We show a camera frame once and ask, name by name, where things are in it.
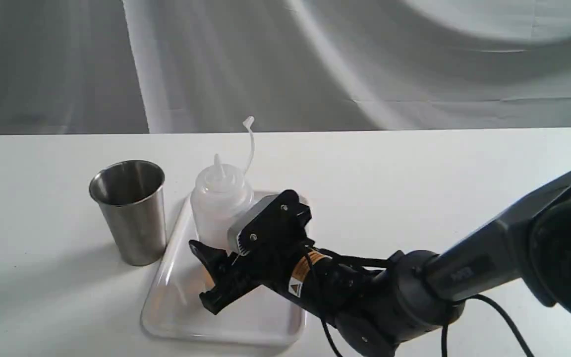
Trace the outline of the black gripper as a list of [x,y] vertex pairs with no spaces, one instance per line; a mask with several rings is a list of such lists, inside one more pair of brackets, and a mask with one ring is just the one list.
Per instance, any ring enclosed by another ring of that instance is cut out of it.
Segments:
[[311,238],[246,256],[197,240],[188,245],[212,281],[199,299],[213,315],[260,286],[289,300],[331,299],[331,256]]

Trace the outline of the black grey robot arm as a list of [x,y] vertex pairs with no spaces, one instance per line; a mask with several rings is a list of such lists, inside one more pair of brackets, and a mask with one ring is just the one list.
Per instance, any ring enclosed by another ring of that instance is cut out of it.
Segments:
[[320,319],[364,357],[392,357],[407,341],[449,326],[469,299],[505,320],[526,356],[514,321],[484,292],[521,279],[546,307],[571,314],[571,171],[521,197],[485,225],[437,254],[419,249],[363,258],[315,247],[306,225],[310,206],[288,189],[265,197],[233,227],[231,253],[188,242],[214,286],[199,295],[218,314],[259,286]]

